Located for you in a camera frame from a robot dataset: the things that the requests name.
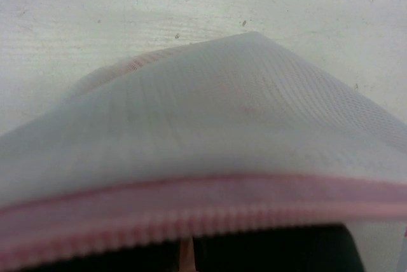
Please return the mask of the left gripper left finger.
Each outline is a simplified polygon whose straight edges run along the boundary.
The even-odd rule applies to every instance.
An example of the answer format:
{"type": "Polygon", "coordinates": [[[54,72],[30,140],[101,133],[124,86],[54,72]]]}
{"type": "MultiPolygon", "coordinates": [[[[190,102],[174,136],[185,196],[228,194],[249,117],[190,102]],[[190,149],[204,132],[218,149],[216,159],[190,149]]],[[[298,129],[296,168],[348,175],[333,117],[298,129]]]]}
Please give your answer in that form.
{"type": "Polygon", "coordinates": [[[166,241],[161,244],[73,257],[42,264],[28,270],[31,272],[177,271],[179,269],[179,249],[178,241],[166,241]]]}

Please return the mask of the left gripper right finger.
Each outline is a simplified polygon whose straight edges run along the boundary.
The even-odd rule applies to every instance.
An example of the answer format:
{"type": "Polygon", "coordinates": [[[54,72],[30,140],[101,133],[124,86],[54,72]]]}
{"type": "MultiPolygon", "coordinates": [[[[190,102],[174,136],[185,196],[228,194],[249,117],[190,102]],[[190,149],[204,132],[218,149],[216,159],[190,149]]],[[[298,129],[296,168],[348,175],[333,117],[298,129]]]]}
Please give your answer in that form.
{"type": "Polygon", "coordinates": [[[359,272],[359,251],[343,224],[195,238],[198,271],[359,272]]]}

